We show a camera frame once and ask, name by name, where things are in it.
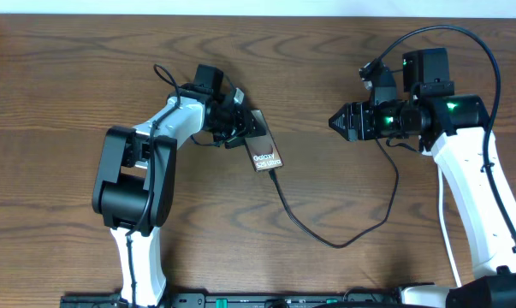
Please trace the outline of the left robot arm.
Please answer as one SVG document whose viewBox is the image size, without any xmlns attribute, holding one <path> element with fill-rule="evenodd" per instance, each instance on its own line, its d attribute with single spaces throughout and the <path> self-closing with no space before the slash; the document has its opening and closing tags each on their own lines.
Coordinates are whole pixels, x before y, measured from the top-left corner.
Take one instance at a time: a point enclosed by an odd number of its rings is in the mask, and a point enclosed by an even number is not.
<svg viewBox="0 0 516 308">
<path fill-rule="evenodd" d="M 104 138 L 92 208 L 116 241 L 122 267 L 120 303 L 157 307 L 167 289 L 161 266 L 160 228 L 173 203 L 179 148 L 200 131 L 236 147 L 264 134 L 235 88 L 225 97 L 189 86 L 167 97 L 165 106 L 134 127 L 111 127 Z"/>
</svg>

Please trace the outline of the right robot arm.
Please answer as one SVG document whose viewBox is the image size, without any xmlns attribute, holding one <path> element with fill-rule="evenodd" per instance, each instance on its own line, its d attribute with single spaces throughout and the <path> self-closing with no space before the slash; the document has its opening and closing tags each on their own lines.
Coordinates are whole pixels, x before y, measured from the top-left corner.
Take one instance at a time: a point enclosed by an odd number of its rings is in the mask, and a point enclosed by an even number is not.
<svg viewBox="0 0 516 308">
<path fill-rule="evenodd" d="M 355 102 L 329 118 L 329 127 L 348 141 L 418 135 L 454 196 L 475 279 L 456 288 L 404 287 L 405 306 L 516 307 L 516 201 L 488 122 L 477 95 Z"/>
</svg>

